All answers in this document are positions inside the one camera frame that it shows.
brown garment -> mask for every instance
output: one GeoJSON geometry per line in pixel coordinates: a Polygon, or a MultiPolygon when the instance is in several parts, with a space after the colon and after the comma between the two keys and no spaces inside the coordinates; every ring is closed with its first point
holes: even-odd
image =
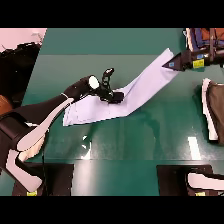
{"type": "MultiPolygon", "coordinates": [[[[209,40],[210,33],[205,28],[201,28],[202,40],[209,40]]],[[[215,28],[216,38],[218,40],[224,40],[224,28],[215,28]]]]}
{"type": "Polygon", "coordinates": [[[224,145],[224,85],[212,83],[209,88],[209,103],[216,119],[213,123],[217,130],[218,141],[224,145]]]}
{"type": "Polygon", "coordinates": [[[0,95],[0,115],[12,110],[12,105],[10,102],[2,95],[0,95]]]}

stack of clothes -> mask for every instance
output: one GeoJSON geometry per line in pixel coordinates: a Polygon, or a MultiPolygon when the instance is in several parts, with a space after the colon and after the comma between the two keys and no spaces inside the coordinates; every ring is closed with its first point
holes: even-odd
{"type": "Polygon", "coordinates": [[[224,145],[224,84],[206,78],[202,84],[203,114],[207,118],[209,140],[224,145]]]}
{"type": "MultiPolygon", "coordinates": [[[[210,44],[210,28],[186,28],[187,48],[191,51],[203,50],[210,44]]],[[[215,28],[214,46],[224,47],[224,28],[215,28]]]]}

green tabletop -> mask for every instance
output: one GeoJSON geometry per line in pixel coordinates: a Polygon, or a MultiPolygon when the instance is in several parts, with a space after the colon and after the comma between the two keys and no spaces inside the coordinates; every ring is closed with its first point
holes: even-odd
{"type": "MultiPolygon", "coordinates": [[[[112,88],[123,87],[166,48],[183,50],[181,32],[48,29],[23,105],[54,97],[81,77],[101,78],[111,67],[112,88]]],[[[50,129],[46,162],[75,164],[73,195],[158,195],[157,164],[211,164],[214,172],[224,173],[224,148],[208,142],[200,97],[203,78],[224,83],[220,67],[210,66],[180,72],[128,117],[63,127],[61,114],[50,129]],[[201,161],[192,161],[189,137],[196,139],[201,161]],[[90,141],[91,160],[84,161],[90,141]]],[[[41,155],[29,161],[41,162],[41,155]]]]}

sticker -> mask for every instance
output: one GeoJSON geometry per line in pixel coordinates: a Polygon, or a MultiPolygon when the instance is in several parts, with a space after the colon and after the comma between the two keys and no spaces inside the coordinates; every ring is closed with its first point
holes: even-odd
{"type": "Polygon", "coordinates": [[[205,62],[204,59],[193,61],[193,68],[202,68],[202,67],[204,67],[205,66],[204,62],[205,62]]]}
{"type": "Polygon", "coordinates": [[[169,67],[173,67],[173,66],[174,66],[174,62],[170,62],[169,67]]]}
{"type": "Polygon", "coordinates": [[[202,59],[203,57],[204,57],[203,54],[199,54],[199,55],[197,55],[197,59],[202,59]]]}
{"type": "Polygon", "coordinates": [[[196,196],[205,196],[205,192],[198,192],[198,193],[195,193],[196,196]]]}
{"type": "Polygon", "coordinates": [[[37,196],[37,191],[27,192],[27,196],[37,196]]]}

